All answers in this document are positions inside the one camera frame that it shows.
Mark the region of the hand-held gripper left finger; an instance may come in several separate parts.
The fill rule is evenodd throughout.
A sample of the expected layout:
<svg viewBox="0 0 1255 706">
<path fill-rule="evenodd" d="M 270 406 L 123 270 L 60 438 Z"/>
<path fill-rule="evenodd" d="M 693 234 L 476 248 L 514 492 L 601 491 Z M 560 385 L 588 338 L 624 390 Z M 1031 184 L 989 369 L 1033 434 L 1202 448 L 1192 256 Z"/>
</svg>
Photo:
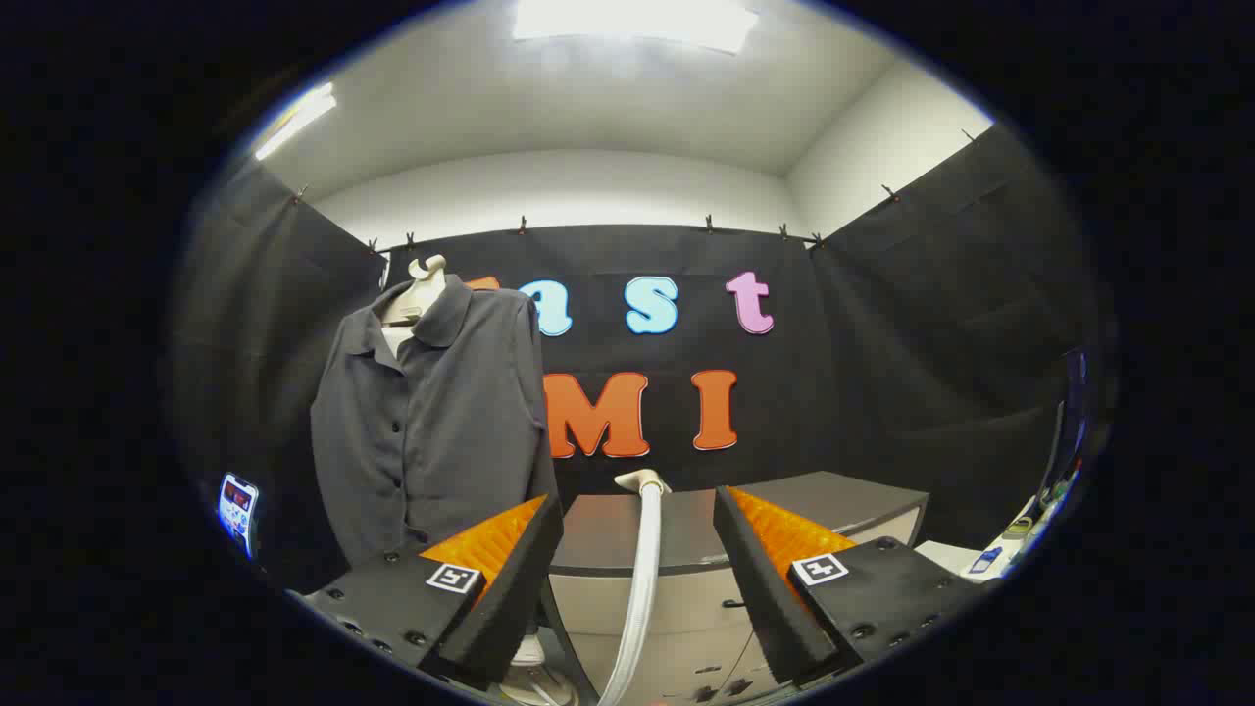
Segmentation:
<svg viewBox="0 0 1255 706">
<path fill-rule="evenodd" d="M 353 646 L 425 678 L 484 688 L 505 678 L 538 609 L 562 537 L 562 502 L 457 510 L 402 502 L 385 539 L 344 551 L 335 532 L 287 540 L 287 589 Z"/>
</svg>

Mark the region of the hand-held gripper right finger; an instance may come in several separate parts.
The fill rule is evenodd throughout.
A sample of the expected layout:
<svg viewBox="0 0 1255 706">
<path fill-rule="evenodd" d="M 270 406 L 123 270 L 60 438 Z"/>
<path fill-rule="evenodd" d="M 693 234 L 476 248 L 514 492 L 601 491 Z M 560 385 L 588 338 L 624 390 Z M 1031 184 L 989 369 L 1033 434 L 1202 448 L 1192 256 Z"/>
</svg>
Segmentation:
<svg viewBox="0 0 1255 706">
<path fill-rule="evenodd" d="M 857 542 L 718 487 L 713 525 L 776 681 L 807 687 L 891 660 L 991 594 L 890 535 Z"/>
</svg>

